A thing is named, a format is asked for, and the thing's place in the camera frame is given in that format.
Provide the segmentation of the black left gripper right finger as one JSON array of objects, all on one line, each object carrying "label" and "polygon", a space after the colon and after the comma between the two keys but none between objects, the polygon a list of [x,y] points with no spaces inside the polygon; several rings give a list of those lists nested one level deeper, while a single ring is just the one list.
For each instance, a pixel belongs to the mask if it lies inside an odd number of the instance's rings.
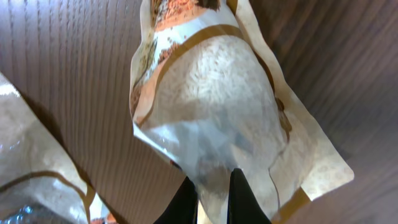
[{"label": "black left gripper right finger", "polygon": [[271,224],[263,213],[241,169],[230,177],[227,224]]}]

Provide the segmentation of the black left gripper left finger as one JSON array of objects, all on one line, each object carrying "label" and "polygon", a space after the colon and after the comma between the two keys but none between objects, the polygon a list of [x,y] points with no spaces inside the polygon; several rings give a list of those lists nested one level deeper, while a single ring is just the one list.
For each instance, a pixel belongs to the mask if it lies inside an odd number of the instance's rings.
[{"label": "black left gripper left finger", "polygon": [[161,216],[154,224],[196,224],[198,194],[186,177]]}]

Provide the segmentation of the beige snack pouch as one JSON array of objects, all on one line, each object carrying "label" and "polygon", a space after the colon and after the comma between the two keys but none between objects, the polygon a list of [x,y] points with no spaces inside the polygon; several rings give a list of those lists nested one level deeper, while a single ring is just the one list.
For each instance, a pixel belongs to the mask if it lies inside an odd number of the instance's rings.
[{"label": "beige snack pouch", "polygon": [[1,77],[1,223],[116,223],[60,143]]},{"label": "beige snack pouch", "polygon": [[354,179],[288,86],[248,0],[143,0],[140,20],[133,133],[195,184],[198,223],[227,221],[235,168],[275,223]]}]

